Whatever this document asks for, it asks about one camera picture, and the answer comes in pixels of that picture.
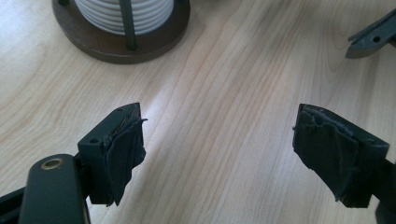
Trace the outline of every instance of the light wood grain surface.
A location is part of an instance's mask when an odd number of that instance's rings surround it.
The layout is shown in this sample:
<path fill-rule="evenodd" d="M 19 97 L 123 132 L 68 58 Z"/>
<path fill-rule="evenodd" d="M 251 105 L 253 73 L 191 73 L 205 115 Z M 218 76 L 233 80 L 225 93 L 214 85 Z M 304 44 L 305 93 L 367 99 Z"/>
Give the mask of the light wood grain surface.
<path fill-rule="evenodd" d="M 64 35 L 51 1 L 0 5 L 0 194 L 140 102 L 148 155 L 119 207 L 92 223 L 375 223 L 346 209 L 293 152 L 299 103 L 390 143 L 396 50 L 345 59 L 347 38 L 396 7 L 371 0 L 191 0 L 181 42 L 147 63 L 103 63 Z"/>

